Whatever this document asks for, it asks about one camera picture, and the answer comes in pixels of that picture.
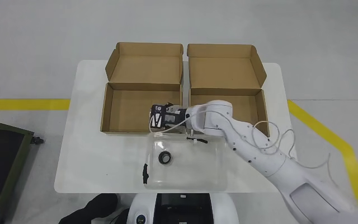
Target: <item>cable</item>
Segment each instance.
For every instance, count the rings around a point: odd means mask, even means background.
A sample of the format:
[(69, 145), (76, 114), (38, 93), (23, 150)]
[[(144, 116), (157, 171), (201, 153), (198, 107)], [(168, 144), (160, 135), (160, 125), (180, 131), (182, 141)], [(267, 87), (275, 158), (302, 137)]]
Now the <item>cable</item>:
[(110, 224), (112, 224), (112, 222), (113, 222), (116, 218), (118, 218), (118, 216), (114, 217), (114, 218), (111, 220)]
[[(332, 176), (331, 176), (331, 172), (330, 172), (330, 170), (329, 170), (329, 158), (331, 157), (331, 153), (328, 154), (328, 158), (325, 160), (325, 162), (323, 162), (322, 164), (320, 164), (320, 165), (318, 165), (318, 166), (313, 166), (313, 167), (312, 167), (312, 166), (305, 166), (305, 165), (300, 164), (300, 163), (296, 160), (295, 157), (291, 156), (291, 152), (292, 152), (293, 147), (295, 146), (295, 143), (296, 143), (296, 135), (295, 135), (295, 132), (293, 131), (293, 129), (288, 129), (288, 130), (286, 130), (286, 131), (282, 134), (282, 136), (281, 136), (281, 138), (280, 138), (280, 130), (279, 130), (279, 127), (278, 127), (277, 124), (275, 124), (274, 122), (270, 122), (270, 121), (267, 121), (267, 120), (263, 120), (263, 121), (257, 122), (257, 123), (253, 126), (253, 128), (252, 128), (252, 130), (251, 130), (251, 137), (252, 137), (252, 140), (253, 140), (254, 144), (251, 144), (250, 142), (248, 142), (248, 141), (246, 140), (246, 136), (242, 136), (242, 135), (235, 129), (235, 127), (234, 127), (234, 125), (232, 124), (231, 120), (229, 120), (224, 114), (222, 114), (222, 113), (220, 113), (220, 112), (218, 112), (218, 111), (214, 111), (214, 110), (203, 110), (203, 111), (197, 112), (197, 113), (191, 115), (190, 117), (186, 118), (186, 119), (183, 120), (182, 122), (176, 124), (175, 126), (169, 128), (169, 129), (166, 129), (166, 130), (159, 131), (159, 132), (153, 132), (153, 131), (151, 130), (150, 124), (151, 124), (152, 119), (153, 119), (153, 117), (151, 117), (151, 118), (150, 118), (150, 121), (149, 121), (149, 131), (150, 131), (151, 133), (164, 133), (164, 132), (168, 132), (169, 130), (172, 130), (172, 129), (174, 129), (174, 128), (180, 126), (181, 124), (183, 124), (183, 123), (186, 122), (187, 120), (192, 119), (193, 117), (195, 117), (195, 116), (197, 116), (197, 115), (199, 115), (199, 114), (201, 114), (201, 113), (205, 113), (205, 112), (212, 112), (212, 113), (216, 113), (216, 114), (219, 114), (220, 116), (222, 116), (225, 120), (227, 120), (227, 121), (229, 122), (229, 124), (230, 124), (230, 126), (232, 127), (232, 129), (240, 136), (241, 139), (243, 139), (246, 143), (248, 143), (248, 144), (251, 145), (252, 147), (254, 147), (254, 148), (260, 150), (260, 152), (261, 152), (262, 154), (266, 154), (266, 155), (273, 155), (273, 154), (275, 154), (275, 153), (280, 149), (281, 141), (282, 141), (283, 137), (284, 137), (289, 131), (291, 131), (291, 132), (293, 133), (294, 139), (293, 139), (292, 145), (291, 145), (291, 147), (290, 147), (290, 149), (289, 149), (289, 152), (288, 152), (288, 157), (289, 157), (289, 159), (294, 160), (294, 162), (296, 162), (299, 166), (301, 166), (301, 167), (303, 167), (303, 168), (307, 168), (307, 169), (317, 169), (317, 168), (320, 168), (320, 167), (324, 166), (325, 164), (327, 164), (328, 176), (329, 176), (330, 180), (334, 183), (334, 185), (338, 187), (338, 185), (336, 184), (336, 182), (333, 180), (333, 178), (332, 178)], [(256, 129), (256, 126), (257, 126), (258, 124), (264, 123), (264, 122), (269, 123), (269, 124), (272, 124), (272, 125), (274, 125), (274, 126), (276, 127), (276, 129), (277, 129), (277, 139), (276, 139), (276, 141), (275, 141), (272, 145), (270, 145), (270, 146), (267, 146), (267, 147), (259, 147), (259, 146), (257, 145), (257, 142), (256, 142), (255, 138), (254, 138), (253, 131)], [(275, 150), (274, 152), (272, 152), (272, 153), (267, 153), (267, 152), (263, 152), (263, 151), (262, 151), (262, 150), (264, 150), (264, 149), (268, 149), (268, 148), (273, 147), (274, 145), (277, 144), (278, 141), (279, 141), (279, 145), (276, 147), (276, 150)]]
[(151, 133), (164, 133), (164, 132), (168, 132), (168, 131), (173, 130), (174, 128), (180, 126), (181, 124), (183, 124), (183, 123), (186, 122), (187, 120), (192, 119), (193, 117), (195, 117), (195, 116), (197, 116), (197, 115), (199, 115), (199, 114), (201, 114), (201, 113), (205, 113), (205, 112), (212, 112), (212, 113), (216, 113), (216, 114), (219, 114), (220, 116), (222, 116), (225, 120), (227, 120), (227, 121), (229, 122), (229, 124), (230, 124), (230, 126), (232, 127), (232, 129), (233, 129), (243, 140), (245, 140), (246, 143), (248, 143), (250, 146), (252, 146), (252, 147), (254, 147), (254, 148), (258, 149), (258, 150), (263, 150), (263, 149), (271, 148), (271, 147), (273, 147), (273, 146), (279, 141), (279, 139), (280, 139), (280, 130), (279, 130), (279, 127), (277, 126), (277, 124), (275, 124), (275, 123), (273, 123), (273, 122), (269, 122), (269, 121), (261, 121), (261, 122), (256, 123), (256, 124), (253, 126), (252, 131), (251, 131), (252, 138), (254, 139), (254, 137), (253, 137), (253, 130), (255, 129), (256, 125), (257, 125), (257, 124), (260, 124), (260, 123), (262, 123), (262, 122), (271, 123), (271, 124), (273, 124), (273, 125), (277, 128), (277, 132), (278, 132), (277, 138), (276, 138), (276, 140), (274, 141), (274, 143), (273, 143), (272, 145), (268, 146), (268, 147), (259, 147), (259, 146), (257, 145), (257, 143), (256, 143), (255, 140), (254, 140), (254, 143), (255, 143), (255, 144), (251, 144), (250, 142), (248, 142), (248, 141), (246, 140), (246, 136), (242, 136), (242, 135), (235, 129), (235, 127), (234, 127), (234, 125), (232, 124), (232, 122), (231, 122), (224, 114), (222, 114), (222, 113), (220, 113), (220, 112), (218, 112), (218, 111), (215, 111), (215, 110), (203, 110), (203, 111), (197, 112), (197, 113), (191, 115), (190, 117), (186, 118), (186, 119), (183, 120), (182, 122), (180, 122), (180, 123), (174, 125), (173, 127), (169, 128), (169, 129), (166, 129), (166, 130), (160, 130), (160, 131), (158, 131), (158, 132), (153, 132), (153, 131), (151, 130), (151, 128), (150, 128), (150, 124), (152, 123), (152, 120), (153, 120), (153, 117), (151, 117), (150, 120), (149, 120), (149, 131), (150, 131)]

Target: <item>cardboard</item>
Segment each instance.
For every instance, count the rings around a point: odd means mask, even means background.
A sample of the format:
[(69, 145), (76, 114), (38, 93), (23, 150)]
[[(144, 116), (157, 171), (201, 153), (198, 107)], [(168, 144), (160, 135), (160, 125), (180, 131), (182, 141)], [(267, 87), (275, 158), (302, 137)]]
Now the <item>cardboard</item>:
[(102, 132), (148, 133), (153, 104), (182, 105), (181, 44), (117, 43), (106, 66)]
[[(233, 105), (233, 118), (252, 125), (267, 120), (261, 89), (266, 72), (253, 45), (189, 44), (190, 106), (211, 100)], [(269, 125), (257, 128), (269, 136)]]

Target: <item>cardboard box flap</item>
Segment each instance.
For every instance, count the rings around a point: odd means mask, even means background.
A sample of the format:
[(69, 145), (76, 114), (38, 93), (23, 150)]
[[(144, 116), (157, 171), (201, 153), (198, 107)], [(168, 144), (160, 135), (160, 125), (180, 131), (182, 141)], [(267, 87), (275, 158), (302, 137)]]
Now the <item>cardboard box flap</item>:
[(252, 45), (189, 44), (191, 88), (260, 89), (266, 79)]
[(116, 83), (180, 84), (181, 44), (117, 43), (106, 66), (107, 77)]

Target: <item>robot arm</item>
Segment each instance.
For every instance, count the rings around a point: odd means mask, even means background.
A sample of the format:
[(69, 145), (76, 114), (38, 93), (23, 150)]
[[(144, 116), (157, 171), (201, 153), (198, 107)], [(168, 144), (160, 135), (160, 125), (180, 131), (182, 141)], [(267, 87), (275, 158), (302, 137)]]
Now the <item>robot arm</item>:
[(277, 187), (299, 223), (353, 223), (358, 219), (354, 202), (333, 185), (319, 181), (275, 146), (269, 148), (272, 143), (258, 129), (252, 130), (250, 123), (234, 120), (231, 103), (214, 100), (177, 114), (183, 117), (183, 113), (188, 128), (225, 137), (237, 155)]

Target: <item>clear plastic container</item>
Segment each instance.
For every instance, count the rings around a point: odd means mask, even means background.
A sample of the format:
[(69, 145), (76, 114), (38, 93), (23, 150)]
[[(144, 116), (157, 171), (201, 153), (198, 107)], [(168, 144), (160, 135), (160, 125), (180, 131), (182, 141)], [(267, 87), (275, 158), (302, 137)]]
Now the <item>clear plastic container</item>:
[(205, 135), (192, 137), (208, 142), (203, 143), (187, 137), (171, 133), (157, 137), (148, 135), (145, 163), (148, 164), (149, 178), (144, 184), (146, 188), (206, 192), (226, 189), (225, 139)]

